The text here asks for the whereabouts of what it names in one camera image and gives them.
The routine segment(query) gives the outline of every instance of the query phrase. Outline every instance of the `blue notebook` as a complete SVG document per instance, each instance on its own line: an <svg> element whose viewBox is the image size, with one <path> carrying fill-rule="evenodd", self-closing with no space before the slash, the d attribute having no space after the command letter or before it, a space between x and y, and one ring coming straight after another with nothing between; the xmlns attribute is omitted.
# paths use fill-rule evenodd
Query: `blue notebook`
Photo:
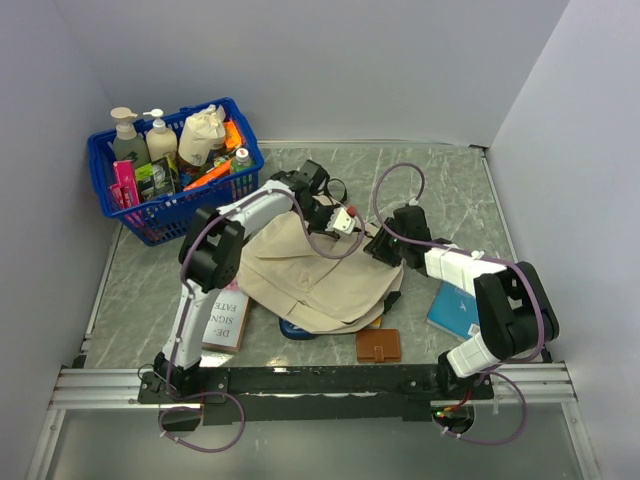
<svg viewBox="0 0 640 480"><path fill-rule="evenodd" d="M427 321L461 340L468 340L480 331L476 299L446 282L440 286Z"/></svg>

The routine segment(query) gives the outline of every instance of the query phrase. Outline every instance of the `bottle cap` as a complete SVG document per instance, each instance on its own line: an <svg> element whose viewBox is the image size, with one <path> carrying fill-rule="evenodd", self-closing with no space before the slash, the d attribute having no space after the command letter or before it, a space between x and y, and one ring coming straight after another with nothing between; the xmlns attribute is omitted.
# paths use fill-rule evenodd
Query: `bottle cap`
<svg viewBox="0 0 640 480"><path fill-rule="evenodd" d="M118 123L131 123L138 118L138 114L127 107L116 107L111 110L111 117Z"/></svg>
<svg viewBox="0 0 640 480"><path fill-rule="evenodd" d="M236 160L241 165L249 165L251 163L251 156L249 150L246 148L239 148L236 150Z"/></svg>
<svg viewBox="0 0 640 480"><path fill-rule="evenodd" d="M164 120L162 120L162 116L164 115L164 112L161 109L154 108L150 112L144 112L144 115L151 115L154 118L153 129L156 132L162 133L167 129L167 124L164 123Z"/></svg>

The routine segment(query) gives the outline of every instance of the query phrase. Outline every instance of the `orange object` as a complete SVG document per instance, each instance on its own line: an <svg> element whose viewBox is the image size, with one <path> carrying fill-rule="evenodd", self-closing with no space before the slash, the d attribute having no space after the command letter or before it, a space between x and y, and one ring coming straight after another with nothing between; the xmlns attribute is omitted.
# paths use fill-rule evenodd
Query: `orange object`
<svg viewBox="0 0 640 480"><path fill-rule="evenodd" d="M232 121L225 122L224 128L227 132L227 136L224 140L224 145L227 147L227 151L231 151L240 145L242 145L242 137L238 131L238 127Z"/></svg>
<svg viewBox="0 0 640 480"><path fill-rule="evenodd" d="M360 363L400 362L402 349L396 329L356 332L356 357Z"/></svg>
<svg viewBox="0 0 640 480"><path fill-rule="evenodd" d="M192 184L185 187L185 191L193 190L194 188L202 187L207 183L215 180L216 178L224 177L225 175L229 175L231 172L231 160L227 160L222 165L218 165L215 168L212 168L207 173L205 173L198 180L193 182Z"/></svg>

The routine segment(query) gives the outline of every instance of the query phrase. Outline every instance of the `beige cloth bag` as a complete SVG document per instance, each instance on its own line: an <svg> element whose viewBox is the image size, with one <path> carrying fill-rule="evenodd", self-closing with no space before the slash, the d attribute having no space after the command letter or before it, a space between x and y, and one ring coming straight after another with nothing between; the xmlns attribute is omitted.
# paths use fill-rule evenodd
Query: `beige cloth bag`
<svg viewBox="0 0 640 480"><path fill-rule="evenodd" d="M377 229L367 225L367 232ZM313 235L321 250L346 252L355 235L334 240ZM242 250L237 279L240 289L279 317L310 333L361 330L384 309L389 292L400 289L402 266L391 268L363 252L329 260L305 238L294 212L274 218Z"/></svg>

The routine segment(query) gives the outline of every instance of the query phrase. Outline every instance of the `brown leather wallet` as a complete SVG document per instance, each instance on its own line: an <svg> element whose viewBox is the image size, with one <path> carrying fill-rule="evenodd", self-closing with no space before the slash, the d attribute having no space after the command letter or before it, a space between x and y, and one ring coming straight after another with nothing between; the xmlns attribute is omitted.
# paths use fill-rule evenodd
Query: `brown leather wallet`
<svg viewBox="0 0 640 480"><path fill-rule="evenodd" d="M399 362L402 353L398 330L360 330L356 333L356 355L363 363Z"/></svg>

